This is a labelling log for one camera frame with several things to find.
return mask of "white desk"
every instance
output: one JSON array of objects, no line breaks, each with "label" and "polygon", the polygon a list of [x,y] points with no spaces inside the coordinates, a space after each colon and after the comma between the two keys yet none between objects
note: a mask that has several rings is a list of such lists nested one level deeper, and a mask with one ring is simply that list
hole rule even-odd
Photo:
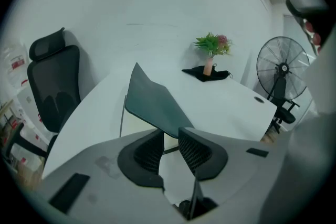
[{"label": "white desk", "polygon": [[[200,82],[177,69],[143,69],[151,80],[169,89],[195,128],[202,131],[260,141],[276,110],[265,98],[230,78]],[[128,71],[128,76],[124,69],[112,71],[75,109],[54,143],[43,178],[85,148],[119,137],[131,76],[131,69]]]}]

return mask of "pink vase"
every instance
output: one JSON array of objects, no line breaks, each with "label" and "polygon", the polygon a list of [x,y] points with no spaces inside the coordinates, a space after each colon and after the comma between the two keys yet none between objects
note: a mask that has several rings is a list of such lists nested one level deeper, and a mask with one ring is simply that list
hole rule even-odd
[{"label": "pink vase", "polygon": [[203,74],[210,76],[211,75],[211,71],[212,71],[212,61],[214,60],[214,58],[208,58],[206,60],[206,64],[204,66],[204,70],[203,70]]}]

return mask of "black fan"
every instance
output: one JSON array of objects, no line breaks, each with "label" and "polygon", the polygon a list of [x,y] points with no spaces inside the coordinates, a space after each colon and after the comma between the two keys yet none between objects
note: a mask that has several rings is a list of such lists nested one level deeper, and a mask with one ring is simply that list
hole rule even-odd
[{"label": "black fan", "polygon": [[257,74],[268,98],[274,97],[279,79],[286,80],[285,98],[292,100],[303,93],[306,84],[301,75],[309,66],[304,49],[288,37],[275,37],[261,48],[257,60]]}]

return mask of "office chair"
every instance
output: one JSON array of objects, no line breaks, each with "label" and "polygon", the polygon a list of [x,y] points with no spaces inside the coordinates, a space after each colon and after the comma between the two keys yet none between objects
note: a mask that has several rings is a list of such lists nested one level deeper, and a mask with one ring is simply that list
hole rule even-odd
[{"label": "office chair", "polygon": [[[295,105],[298,107],[300,106],[296,104],[294,101],[291,101],[285,98],[286,79],[284,77],[274,74],[274,82],[276,83],[276,85],[274,88],[274,97],[272,98],[271,102],[277,106],[277,110],[275,112],[274,119],[271,121],[270,127],[273,126],[275,130],[277,131],[277,133],[280,133],[279,124],[281,124],[283,121],[288,124],[293,123],[296,119],[294,115],[290,113],[290,111]],[[289,109],[285,109],[282,107],[285,102],[288,102],[291,104]]]},{"label": "office chair", "polygon": [[[78,89],[79,49],[75,45],[65,46],[61,30],[33,42],[29,49],[32,62],[28,66],[28,80],[37,110],[45,127],[59,133],[72,112],[80,103]],[[7,157],[13,144],[17,143],[34,154],[48,157],[57,135],[49,143],[48,151],[29,143],[20,136],[23,123],[14,131],[7,142]]]}]

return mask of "pink flower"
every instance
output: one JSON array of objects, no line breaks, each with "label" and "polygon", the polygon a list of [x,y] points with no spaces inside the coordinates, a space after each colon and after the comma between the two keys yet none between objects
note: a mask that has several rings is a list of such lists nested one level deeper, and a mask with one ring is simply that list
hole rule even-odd
[{"label": "pink flower", "polygon": [[220,46],[223,46],[224,44],[227,44],[227,37],[224,35],[219,35],[218,36],[218,44]]}]

